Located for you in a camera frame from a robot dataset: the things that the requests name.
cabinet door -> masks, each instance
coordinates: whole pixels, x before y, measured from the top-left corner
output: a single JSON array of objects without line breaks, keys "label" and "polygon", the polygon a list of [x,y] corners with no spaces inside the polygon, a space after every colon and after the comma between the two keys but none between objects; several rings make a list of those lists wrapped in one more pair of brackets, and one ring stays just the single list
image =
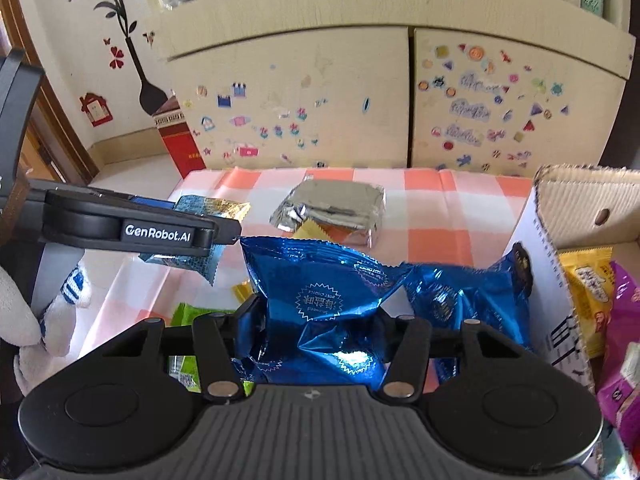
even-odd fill
[{"label": "cabinet door", "polygon": [[479,34],[416,30],[415,54],[413,166],[533,176],[598,163],[624,79]]},{"label": "cabinet door", "polygon": [[168,65],[208,168],[405,168],[407,37],[397,27],[310,30]]}]

blue snack bag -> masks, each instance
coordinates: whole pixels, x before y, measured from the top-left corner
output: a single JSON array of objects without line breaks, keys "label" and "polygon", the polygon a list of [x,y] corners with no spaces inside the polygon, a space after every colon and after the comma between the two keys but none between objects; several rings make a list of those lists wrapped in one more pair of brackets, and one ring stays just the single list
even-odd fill
[{"label": "blue snack bag", "polygon": [[[465,319],[479,319],[531,349],[529,295],[533,277],[520,244],[488,269],[417,264],[404,287],[416,316],[435,328],[460,329]],[[436,359],[440,383],[458,373],[456,359]]]},{"label": "blue snack bag", "polygon": [[251,354],[266,380],[379,387],[385,367],[374,314],[410,267],[322,240],[243,237],[240,245],[267,299],[263,338]]}]

pink and white tablecloth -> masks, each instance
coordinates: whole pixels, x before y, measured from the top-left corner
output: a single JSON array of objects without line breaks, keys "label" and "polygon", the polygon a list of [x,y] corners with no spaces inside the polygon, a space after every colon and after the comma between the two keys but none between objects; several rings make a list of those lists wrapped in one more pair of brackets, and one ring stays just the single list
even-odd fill
[{"label": "pink and white tablecloth", "polygon": [[[269,224],[270,215],[306,174],[385,188],[383,228],[375,247],[366,252],[387,265],[409,261],[488,266],[502,255],[531,187],[525,178],[421,168],[236,168],[192,172],[169,199],[197,194],[250,202],[242,234],[281,236]],[[245,279],[239,244],[225,249],[213,287],[196,272],[146,264],[132,255],[117,273],[81,355],[146,317],[170,320],[180,302],[235,310],[239,305],[231,287]]]}]

wooden door frame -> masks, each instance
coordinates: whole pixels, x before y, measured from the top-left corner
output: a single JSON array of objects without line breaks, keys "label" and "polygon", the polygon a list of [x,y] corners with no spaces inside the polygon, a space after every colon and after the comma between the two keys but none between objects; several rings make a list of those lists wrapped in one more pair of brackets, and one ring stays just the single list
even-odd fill
[{"label": "wooden door frame", "polygon": [[[4,49],[11,47],[25,51],[27,63],[42,66],[22,14],[20,0],[0,0],[4,28]],[[46,149],[63,178],[72,184],[89,184],[98,174],[98,167],[80,142],[55,92],[45,76],[36,97],[30,118],[30,129]]]}]

pink snack bag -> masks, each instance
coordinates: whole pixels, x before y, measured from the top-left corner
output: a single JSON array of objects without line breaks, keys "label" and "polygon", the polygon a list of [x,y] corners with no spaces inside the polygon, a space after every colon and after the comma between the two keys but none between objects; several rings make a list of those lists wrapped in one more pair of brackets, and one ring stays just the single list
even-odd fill
[{"label": "pink snack bag", "polygon": [[640,439],[640,288],[616,262],[615,297],[607,325],[607,345],[598,402],[629,449]]}]

